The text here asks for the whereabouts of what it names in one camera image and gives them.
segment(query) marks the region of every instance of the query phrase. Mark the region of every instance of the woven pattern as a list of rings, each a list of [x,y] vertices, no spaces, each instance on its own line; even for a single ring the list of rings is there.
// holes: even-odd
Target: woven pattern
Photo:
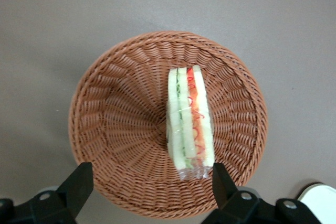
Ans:
[[[202,68],[213,113],[216,161],[237,185],[246,184],[260,162],[266,107],[240,59],[191,33],[139,35],[112,47],[87,70],[69,113],[77,163],[92,162],[95,189],[118,206],[169,219],[216,208],[212,179],[180,181],[166,147],[168,72],[193,65]]]

